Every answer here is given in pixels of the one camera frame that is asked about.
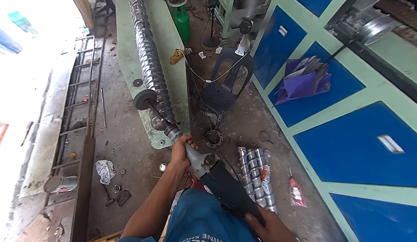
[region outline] electrical cable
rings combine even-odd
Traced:
[[[205,28],[204,28],[204,30],[202,31],[202,33],[201,33],[201,37],[200,37],[200,47],[201,47],[201,49],[203,49],[203,50],[205,50],[205,51],[214,51],[214,50],[215,50],[215,49],[212,49],[212,50],[207,50],[207,49],[205,49],[205,48],[201,45],[202,35],[203,35],[203,34],[204,34],[204,32],[206,31],[207,26],[208,26],[208,24],[209,24],[209,22],[210,22],[210,19],[211,19],[211,14],[208,16],[207,23],[206,23],[206,27],[205,27]]]
[[[187,61],[186,61],[186,66],[193,72],[193,73],[195,73],[193,70],[192,70],[192,68],[189,66],[189,64],[187,63]],[[195,88],[196,88],[196,92],[198,93],[198,96],[200,97],[200,102],[202,103],[202,97],[201,97],[201,94],[200,94],[200,91],[198,90],[198,86],[196,85],[196,82],[195,82],[195,78],[193,77],[193,74],[191,75],[192,76],[192,80],[193,80],[193,84],[195,85]],[[204,114],[206,115],[206,118],[207,118],[207,121],[208,121],[208,125],[210,126],[210,130],[212,131],[213,129],[211,128],[211,122],[210,122],[210,117],[209,117],[209,115],[206,113],[206,112],[204,112]],[[228,164],[228,166],[230,166],[231,167],[231,169],[233,170],[233,172],[234,172],[234,174],[235,174],[235,176],[237,177],[237,180],[244,186],[244,184],[243,184],[243,182],[240,180],[240,178],[238,177],[238,174],[237,174],[237,172],[235,171],[235,169],[234,169],[234,167],[229,163],[229,161],[226,159],[226,157],[224,156],[224,154],[222,153],[222,151],[221,151],[221,148],[219,147],[219,145],[217,145],[216,144],[216,150],[218,150],[219,151],[219,153],[222,155],[222,157],[223,157],[223,159],[227,162],[227,164]]]
[[[221,76],[219,76],[218,78],[216,78],[215,80],[204,80],[201,76],[199,76],[197,73],[195,73],[194,72],[194,70],[190,67],[190,65],[189,65],[189,63],[187,62],[187,60],[186,60],[186,57],[184,56],[184,53],[183,53],[183,51],[181,51],[181,50],[179,50],[179,49],[177,49],[178,51],[180,51],[181,53],[182,53],[182,55],[183,55],[183,58],[184,58],[184,60],[185,60],[185,62],[187,63],[187,65],[188,65],[188,67],[189,67],[189,69],[196,75],[196,76],[198,76],[201,80],[203,80],[203,81],[205,81],[205,82],[208,82],[208,83],[210,83],[210,82],[213,82],[213,81],[217,81],[217,80],[219,80],[223,75],[225,75],[225,74],[227,74],[235,65],[237,65],[237,63],[239,63],[240,61],[241,61],[241,59],[243,59],[246,55],[247,55],[247,53],[245,53],[244,55],[243,55],[243,57],[241,57],[236,63],[234,63],[224,74],[222,74]]]

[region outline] black plastic chair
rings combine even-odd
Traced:
[[[239,63],[237,63],[229,71],[224,83],[222,85],[219,85],[216,82],[208,83],[206,88],[204,88],[204,90],[201,92],[201,99],[203,104],[209,108],[212,113],[216,114],[217,119],[215,129],[219,129],[221,126],[225,113],[227,113],[227,111],[231,108],[231,106],[234,104],[234,102],[237,100],[241,92],[248,84],[255,67],[254,60],[249,54],[246,54],[244,58],[241,59],[243,56],[239,56],[234,52],[235,49],[223,49],[217,57],[215,67],[213,68],[213,73],[211,74],[211,80],[215,80],[219,66],[221,66],[221,63],[225,59],[233,60],[232,65],[239,61]],[[233,94],[232,90],[241,66],[244,66],[247,69],[247,77],[238,94]]]

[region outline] concrete floor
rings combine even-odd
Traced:
[[[191,12],[188,12],[190,15],[191,41],[185,46],[193,47],[194,52],[198,53],[201,51],[198,44],[201,36],[200,31],[206,25],[207,15],[202,6],[202,1],[192,1],[192,5],[196,7],[195,14],[202,16],[204,19],[200,20],[193,16]],[[99,176],[94,171],[88,241],[117,232],[125,227],[128,219],[158,182],[158,179],[153,176],[160,177],[162,175],[158,170],[159,164],[168,163],[171,156],[167,149],[156,150],[150,145],[137,110],[127,108],[127,103],[132,100],[132,97],[120,71],[116,50],[113,49],[117,43],[116,23],[113,17],[109,20],[107,31],[111,36],[108,35],[106,39],[101,75],[107,127],[104,127],[102,108],[99,104],[95,122],[95,161],[110,160],[114,164],[115,171],[118,172],[118,175],[108,185],[111,196],[117,196],[112,193],[113,186],[121,185],[123,189],[130,191],[132,197],[122,207],[119,207],[116,203],[105,207],[107,197],[99,182]],[[237,39],[232,38],[228,40],[224,47],[236,47],[236,45]],[[192,63],[191,67],[203,78],[208,78],[211,75],[211,69],[216,62],[214,51],[207,52],[208,55],[206,56],[212,56],[205,59],[199,58],[196,54],[187,56]],[[187,81],[191,93],[191,133],[199,141],[199,145],[206,148],[201,141],[201,136],[209,129],[208,120],[204,113],[197,108],[196,89],[190,74],[188,74]],[[271,134],[273,143],[261,142],[258,139],[259,132],[264,130]],[[268,163],[272,170],[271,180],[279,216],[286,226],[297,234],[297,237],[307,239],[310,242],[346,240],[252,83],[247,85],[231,111],[226,114],[221,132],[226,137],[221,150],[234,166],[238,160],[237,146],[263,148],[270,151],[272,157]],[[117,149],[112,153],[116,148],[113,143],[118,146],[123,145],[121,150]],[[290,204],[289,167],[302,187],[307,208],[291,206]],[[120,175],[122,169],[126,169],[123,176]]]

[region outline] spiral roller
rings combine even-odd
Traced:
[[[150,30],[146,7],[143,0],[129,0],[129,5],[131,6],[132,21],[134,22],[135,39],[144,77],[144,87],[145,89],[152,89],[157,93],[157,102],[154,106],[162,116],[170,123],[176,123],[158,51]],[[164,126],[159,118],[152,111],[149,111],[149,114],[152,127],[156,130],[164,130]]]

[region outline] light green machine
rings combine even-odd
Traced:
[[[180,122],[178,125],[180,130],[183,133],[188,133],[189,107],[185,62],[183,60],[175,65],[169,64],[169,58],[173,55],[174,50],[176,48],[184,49],[182,40],[164,0],[146,0],[144,3],[172,102],[175,119],[177,122]],[[143,75],[138,57],[129,0],[116,1],[116,24],[119,65],[131,95],[134,97],[137,93],[144,90],[144,85],[139,87],[133,86],[133,81],[143,79]],[[173,144],[165,136],[163,131],[152,128],[147,110],[139,110],[138,112],[146,129],[147,136],[154,148],[161,149]]]

